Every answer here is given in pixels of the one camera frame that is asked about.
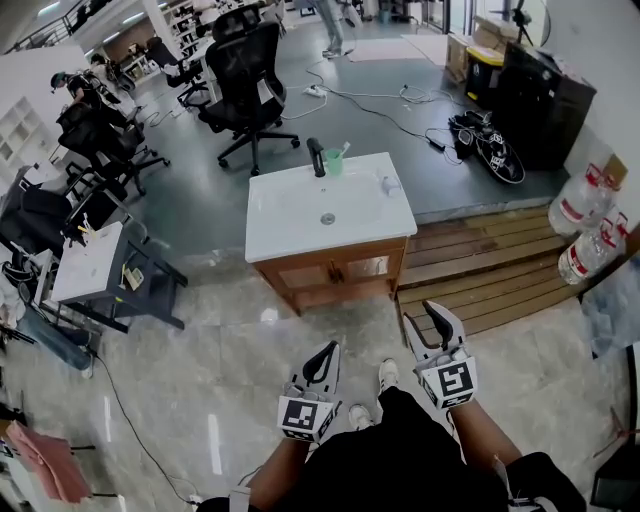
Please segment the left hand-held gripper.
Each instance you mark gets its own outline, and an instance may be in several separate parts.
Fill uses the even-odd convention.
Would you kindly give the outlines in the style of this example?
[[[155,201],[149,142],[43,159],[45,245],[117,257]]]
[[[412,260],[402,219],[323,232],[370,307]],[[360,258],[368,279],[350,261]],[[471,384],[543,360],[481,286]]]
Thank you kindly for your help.
[[[341,348],[330,341],[302,366],[301,382],[320,392],[288,382],[279,397],[277,426],[293,440],[320,444],[337,418],[343,401],[335,394],[340,375]]]

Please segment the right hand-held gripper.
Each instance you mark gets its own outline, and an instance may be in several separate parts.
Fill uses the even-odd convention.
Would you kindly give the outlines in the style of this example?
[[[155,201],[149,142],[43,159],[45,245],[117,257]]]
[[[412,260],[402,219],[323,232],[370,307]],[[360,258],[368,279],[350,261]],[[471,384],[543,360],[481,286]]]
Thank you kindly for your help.
[[[441,337],[431,346],[407,313],[402,322],[409,346],[417,361],[415,373],[420,386],[438,410],[447,410],[470,402],[478,388],[476,360],[466,346],[462,321],[446,307],[429,300],[422,306]]]

